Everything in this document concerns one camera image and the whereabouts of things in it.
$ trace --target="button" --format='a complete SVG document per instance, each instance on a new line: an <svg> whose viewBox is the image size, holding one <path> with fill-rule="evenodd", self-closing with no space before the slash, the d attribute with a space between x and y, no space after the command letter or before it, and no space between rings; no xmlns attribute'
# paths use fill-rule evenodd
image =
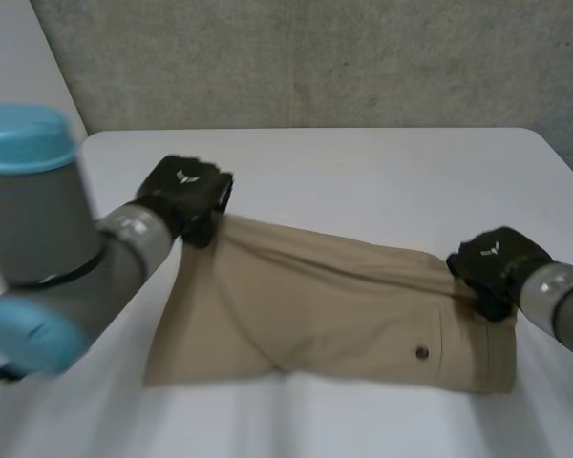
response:
<svg viewBox="0 0 573 458"><path fill-rule="evenodd" d="M419 345L416 347L416 358L419 360L426 360L429 358L429 348L423 345Z"/></svg>

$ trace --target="teal cap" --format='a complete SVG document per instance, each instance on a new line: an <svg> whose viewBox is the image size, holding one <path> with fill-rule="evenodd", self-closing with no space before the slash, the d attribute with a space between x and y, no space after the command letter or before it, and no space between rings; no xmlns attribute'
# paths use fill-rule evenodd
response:
<svg viewBox="0 0 573 458"><path fill-rule="evenodd" d="M47 172L71 163L76 145L64 115L30 104L0 104L0 175Z"/></svg>
<svg viewBox="0 0 573 458"><path fill-rule="evenodd" d="M60 374L92 341L74 322L24 297L0 297L0 352L17 373Z"/></svg>

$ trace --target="white table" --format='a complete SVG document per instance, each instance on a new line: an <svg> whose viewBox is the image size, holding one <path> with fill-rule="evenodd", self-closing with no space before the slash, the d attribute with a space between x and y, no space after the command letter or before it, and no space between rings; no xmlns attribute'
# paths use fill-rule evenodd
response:
<svg viewBox="0 0 573 458"><path fill-rule="evenodd" d="M573 174L520 129L113 132L83 145L96 208L165 155L235 173L228 211L445 257L508 224L573 263ZM0 458L573 457L573 355L520 317L510 395L281 379L143 390L178 250L90 354L0 386Z"/></svg>

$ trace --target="beige fabric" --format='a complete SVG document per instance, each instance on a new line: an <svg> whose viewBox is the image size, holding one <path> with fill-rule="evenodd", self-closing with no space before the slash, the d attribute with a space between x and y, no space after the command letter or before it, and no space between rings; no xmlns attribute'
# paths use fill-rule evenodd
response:
<svg viewBox="0 0 573 458"><path fill-rule="evenodd" d="M145 383L278 368L508 391L515 318L488 323L474 300L435 256L227 216L211 247L183 248Z"/></svg>

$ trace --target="wall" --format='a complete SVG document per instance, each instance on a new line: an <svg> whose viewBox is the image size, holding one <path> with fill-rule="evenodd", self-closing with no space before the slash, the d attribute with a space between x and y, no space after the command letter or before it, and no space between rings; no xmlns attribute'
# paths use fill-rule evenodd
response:
<svg viewBox="0 0 573 458"><path fill-rule="evenodd" d="M0 102L61 110L74 135L87 133L28 0L0 0Z"/></svg>
<svg viewBox="0 0 573 458"><path fill-rule="evenodd" d="M521 126L573 168L573 0L32 4L91 132Z"/></svg>

